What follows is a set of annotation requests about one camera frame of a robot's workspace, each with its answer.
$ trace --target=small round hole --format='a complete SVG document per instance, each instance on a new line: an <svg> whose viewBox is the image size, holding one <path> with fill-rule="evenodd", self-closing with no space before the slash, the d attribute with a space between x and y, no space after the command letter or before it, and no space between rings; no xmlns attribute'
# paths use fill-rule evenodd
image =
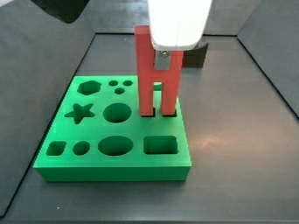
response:
<svg viewBox="0 0 299 224"><path fill-rule="evenodd" d="M119 87L119 88L115 90L115 93L116 93L117 95L121 95L124 92L125 92L125 90L124 90L121 87Z"/></svg>
<svg viewBox="0 0 299 224"><path fill-rule="evenodd" d="M83 156L89 151L89 143L88 142L76 143L72 151L77 156Z"/></svg>
<svg viewBox="0 0 299 224"><path fill-rule="evenodd" d="M97 149L108 156L121 156L133 149L133 142L124 136L109 136L99 142Z"/></svg>
<svg viewBox="0 0 299 224"><path fill-rule="evenodd" d="M132 114L131 108L124 103L113 103L104 109L103 116L111 123L124 122Z"/></svg>
<svg viewBox="0 0 299 224"><path fill-rule="evenodd" d="M124 86L129 87L129 86L132 86L133 82L131 80L125 80L123 82L123 84L124 84Z"/></svg>
<svg viewBox="0 0 299 224"><path fill-rule="evenodd" d="M116 86L116 85L117 85L117 81L116 81L116 80L112 80L112 81L108 83L108 85L109 85L111 87Z"/></svg>

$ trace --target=green shape sorter block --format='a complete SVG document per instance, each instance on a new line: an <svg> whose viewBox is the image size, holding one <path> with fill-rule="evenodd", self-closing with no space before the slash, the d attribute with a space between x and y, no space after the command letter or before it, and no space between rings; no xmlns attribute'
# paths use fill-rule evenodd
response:
<svg viewBox="0 0 299 224"><path fill-rule="evenodd" d="M136 76L76 76L33 168L47 181L185 180L192 166L176 117L139 115Z"/></svg>

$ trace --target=hole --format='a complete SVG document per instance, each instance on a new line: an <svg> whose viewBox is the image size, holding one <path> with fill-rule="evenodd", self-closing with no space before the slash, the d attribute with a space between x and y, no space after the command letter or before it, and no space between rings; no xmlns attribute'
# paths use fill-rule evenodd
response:
<svg viewBox="0 0 299 224"><path fill-rule="evenodd" d="M123 82L123 84L124 84L124 86L129 87L129 86L132 86L133 82L131 80L125 80Z"/></svg>
<svg viewBox="0 0 299 224"><path fill-rule="evenodd" d="M153 91L161 91L161 89L163 89L163 83L155 82L153 83Z"/></svg>
<svg viewBox="0 0 299 224"><path fill-rule="evenodd" d="M72 148L72 151L77 156L83 156L89 151L89 143L88 142L76 143Z"/></svg>
<svg viewBox="0 0 299 224"><path fill-rule="evenodd" d="M116 85L117 85L117 81L116 81L116 80L112 80L112 81L108 83L108 85L109 85L111 87L116 86Z"/></svg>
<svg viewBox="0 0 299 224"><path fill-rule="evenodd" d="M79 93L83 95L93 95L100 90L101 84L93 80L89 80L79 84Z"/></svg>
<svg viewBox="0 0 299 224"><path fill-rule="evenodd" d="M124 92L125 92L125 90L124 90L121 87L119 87L119 88L115 90L115 93L116 93L117 95L121 95Z"/></svg>
<svg viewBox="0 0 299 224"><path fill-rule="evenodd" d="M73 117L73 122L75 124L79 124L84 117L93 117L95 114L89 111L92 108L93 104L88 104L85 106L80 106L77 103L72 105L72 111L64 115L64 117Z"/></svg>
<svg viewBox="0 0 299 224"><path fill-rule="evenodd" d="M175 136L147 136L144 138L144 154L176 154L177 143Z"/></svg>
<svg viewBox="0 0 299 224"><path fill-rule="evenodd" d="M108 156L121 156L133 149L133 142L124 136L109 136L99 142L97 149Z"/></svg>
<svg viewBox="0 0 299 224"><path fill-rule="evenodd" d="M59 156L64 152L65 145L65 142L51 142L47 156Z"/></svg>
<svg viewBox="0 0 299 224"><path fill-rule="evenodd" d="M132 114L131 108L124 103L113 103L107 106L103 116L111 123L124 122Z"/></svg>

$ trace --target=floor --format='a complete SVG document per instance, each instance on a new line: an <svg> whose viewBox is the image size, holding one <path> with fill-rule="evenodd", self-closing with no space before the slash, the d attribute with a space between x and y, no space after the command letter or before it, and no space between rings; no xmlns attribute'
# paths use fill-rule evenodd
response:
<svg viewBox="0 0 299 224"><path fill-rule="evenodd" d="M233 37L181 71L185 182L47 183L30 169L6 221L299 221L299 124ZM131 35L97 35L77 75L135 74Z"/></svg>

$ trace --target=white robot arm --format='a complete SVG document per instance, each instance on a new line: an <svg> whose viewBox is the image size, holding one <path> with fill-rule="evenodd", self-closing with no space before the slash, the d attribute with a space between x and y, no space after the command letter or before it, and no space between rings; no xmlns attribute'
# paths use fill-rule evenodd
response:
<svg viewBox="0 0 299 224"><path fill-rule="evenodd" d="M147 0L156 51L191 50L201 39L212 0Z"/></svg>

